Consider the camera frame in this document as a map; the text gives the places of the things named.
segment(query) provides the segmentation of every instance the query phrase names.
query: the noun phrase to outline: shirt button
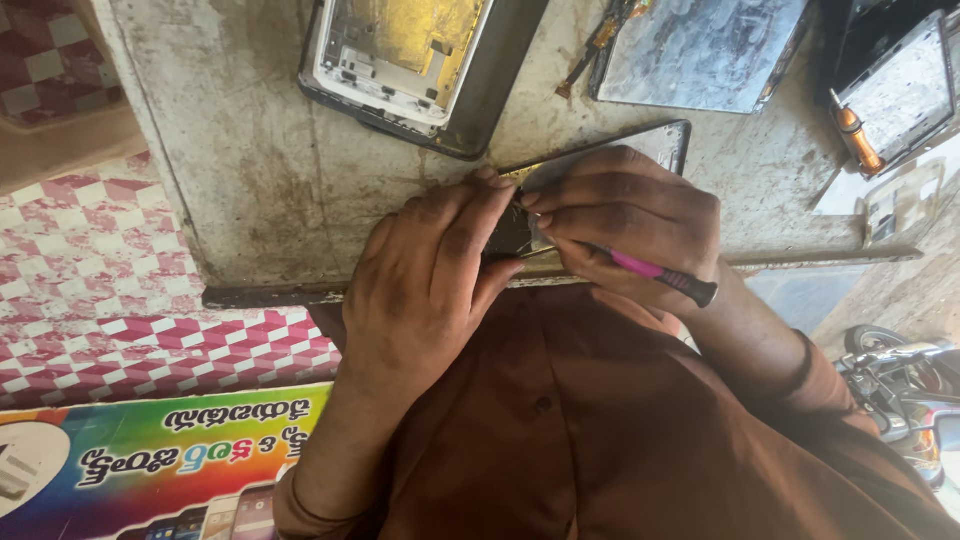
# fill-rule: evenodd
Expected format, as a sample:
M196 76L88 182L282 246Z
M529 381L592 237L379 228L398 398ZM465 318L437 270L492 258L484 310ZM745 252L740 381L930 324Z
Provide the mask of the shirt button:
M538 399L537 403L535 404L535 407L537 408L537 412L546 412L550 410L551 406L553 406L553 401L546 396L543 396L542 398Z

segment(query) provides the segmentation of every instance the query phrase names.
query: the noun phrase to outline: phone display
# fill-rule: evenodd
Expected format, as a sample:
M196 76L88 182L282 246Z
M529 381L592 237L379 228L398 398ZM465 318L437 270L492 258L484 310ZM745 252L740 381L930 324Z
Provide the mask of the phone display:
M154 521L147 527L146 540L173 540L177 528L177 518Z
M232 540L274 540L274 485L252 487L240 494Z
M132 528L130 530L125 530L116 540L147 540L147 529L145 528Z
M210 503L206 510L201 540L229 540L239 501L239 497L228 497Z
M177 518L173 540L200 540L206 507L184 510Z

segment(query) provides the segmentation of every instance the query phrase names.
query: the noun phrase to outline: pink screwdriver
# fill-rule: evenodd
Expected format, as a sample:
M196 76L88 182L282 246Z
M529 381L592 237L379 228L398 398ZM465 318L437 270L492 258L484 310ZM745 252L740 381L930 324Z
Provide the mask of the pink screwdriver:
M638 276L650 278L655 282L661 282L673 289L682 292L685 296L697 303L698 307L707 307L717 296L719 285L713 282L701 282L693 276L684 272L670 270L653 262L632 258L624 255L615 249L591 244L589 242L579 242L589 247L602 251L609 255L613 262L623 266Z

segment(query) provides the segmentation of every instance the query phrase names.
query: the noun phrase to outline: checkered tile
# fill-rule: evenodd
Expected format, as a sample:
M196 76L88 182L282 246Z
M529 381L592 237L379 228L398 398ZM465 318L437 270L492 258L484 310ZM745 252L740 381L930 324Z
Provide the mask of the checkered tile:
M0 0L0 114L33 125L122 99L67 0Z
M303 308L207 311L149 155L0 198L0 408L329 380Z

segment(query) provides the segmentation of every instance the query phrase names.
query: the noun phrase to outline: hand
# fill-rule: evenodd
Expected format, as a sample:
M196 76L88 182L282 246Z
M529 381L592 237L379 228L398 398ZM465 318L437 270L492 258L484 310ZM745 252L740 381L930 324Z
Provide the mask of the hand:
M338 383L409 406L440 378L523 268L519 259L480 264L514 191L485 167L462 184L410 199L373 229L344 302L348 339Z
M541 214L538 227L556 239L564 268L639 304L681 319L698 309L683 294L575 240L716 280L719 200L629 147L591 154L561 181L526 194L522 204Z

